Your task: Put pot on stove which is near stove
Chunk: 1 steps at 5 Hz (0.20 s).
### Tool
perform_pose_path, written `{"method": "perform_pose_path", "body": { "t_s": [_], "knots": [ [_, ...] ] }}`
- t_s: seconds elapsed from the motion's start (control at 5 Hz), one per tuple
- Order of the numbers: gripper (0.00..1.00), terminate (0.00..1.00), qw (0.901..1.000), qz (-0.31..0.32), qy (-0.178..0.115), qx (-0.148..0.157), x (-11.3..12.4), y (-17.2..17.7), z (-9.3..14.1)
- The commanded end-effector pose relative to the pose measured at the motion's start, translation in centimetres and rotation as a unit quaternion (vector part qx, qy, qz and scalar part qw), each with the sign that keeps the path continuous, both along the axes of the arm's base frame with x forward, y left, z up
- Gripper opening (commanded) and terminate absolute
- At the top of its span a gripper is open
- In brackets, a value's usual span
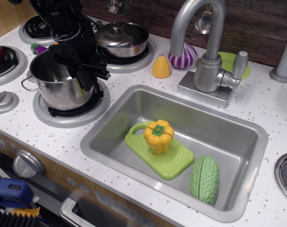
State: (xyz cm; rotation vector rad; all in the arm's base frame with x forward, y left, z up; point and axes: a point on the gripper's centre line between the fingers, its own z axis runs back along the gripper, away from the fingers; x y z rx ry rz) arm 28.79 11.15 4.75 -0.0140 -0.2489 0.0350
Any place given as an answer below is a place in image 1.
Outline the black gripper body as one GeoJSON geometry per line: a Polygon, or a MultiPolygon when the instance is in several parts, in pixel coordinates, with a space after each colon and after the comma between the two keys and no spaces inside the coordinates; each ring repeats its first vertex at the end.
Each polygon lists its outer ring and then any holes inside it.
{"type": "Polygon", "coordinates": [[[74,66],[76,72],[86,70],[97,78],[108,80],[107,62],[96,52],[96,47],[95,40],[80,39],[50,45],[49,50],[58,63],[74,66]]]}

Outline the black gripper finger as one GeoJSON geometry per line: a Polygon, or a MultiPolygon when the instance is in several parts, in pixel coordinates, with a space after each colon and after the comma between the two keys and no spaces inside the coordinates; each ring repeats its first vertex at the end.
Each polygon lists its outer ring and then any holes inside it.
{"type": "Polygon", "coordinates": [[[76,73],[76,69],[74,66],[67,65],[67,70],[72,78],[77,78],[77,73],[76,73]]]}
{"type": "Polygon", "coordinates": [[[97,77],[91,72],[86,70],[77,71],[78,80],[85,91],[90,91],[91,88],[97,83],[97,77]]]}

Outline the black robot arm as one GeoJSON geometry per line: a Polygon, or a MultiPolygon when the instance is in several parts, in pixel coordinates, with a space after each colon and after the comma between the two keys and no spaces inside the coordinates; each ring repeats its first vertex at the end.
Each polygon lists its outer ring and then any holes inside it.
{"type": "Polygon", "coordinates": [[[93,21],[82,14],[79,0],[32,0],[30,3],[51,29],[56,44],[48,49],[54,60],[66,66],[85,91],[89,91],[98,78],[109,79],[107,62],[96,52],[93,21]]]}

